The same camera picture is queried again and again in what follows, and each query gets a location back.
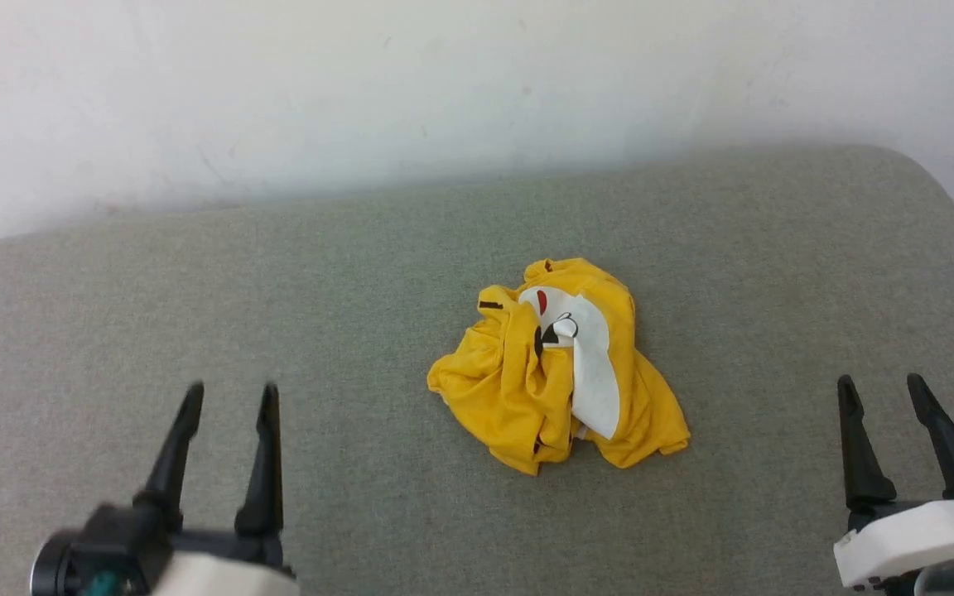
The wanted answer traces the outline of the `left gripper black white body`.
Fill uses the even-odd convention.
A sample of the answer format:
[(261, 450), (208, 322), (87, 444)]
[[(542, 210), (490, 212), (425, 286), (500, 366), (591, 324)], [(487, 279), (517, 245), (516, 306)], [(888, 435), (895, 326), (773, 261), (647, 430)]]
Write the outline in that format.
[(83, 595), (299, 595), (282, 507), (246, 504), (234, 531), (183, 531), (160, 501), (103, 506), (79, 532)]

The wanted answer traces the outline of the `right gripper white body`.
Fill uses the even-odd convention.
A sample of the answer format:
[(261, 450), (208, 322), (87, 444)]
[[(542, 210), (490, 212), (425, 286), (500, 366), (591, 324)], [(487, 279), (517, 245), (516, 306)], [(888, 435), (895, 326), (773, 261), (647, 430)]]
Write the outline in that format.
[(881, 580), (954, 562), (954, 499), (928, 502), (848, 531), (833, 546), (841, 585), (873, 589)]

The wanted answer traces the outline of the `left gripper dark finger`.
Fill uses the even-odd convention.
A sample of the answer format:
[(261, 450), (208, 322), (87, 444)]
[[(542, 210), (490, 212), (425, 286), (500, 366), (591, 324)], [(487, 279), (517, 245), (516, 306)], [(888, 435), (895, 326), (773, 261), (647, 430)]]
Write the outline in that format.
[(241, 536), (277, 536), (283, 529), (282, 433), (279, 388), (266, 382), (255, 430), (257, 452), (245, 501), (234, 518)]
[(181, 491), (186, 474), (190, 442), (200, 428), (205, 386), (193, 382), (171, 423), (160, 452), (141, 491), (133, 498), (136, 507), (159, 512), (167, 531), (180, 531), (183, 522)]

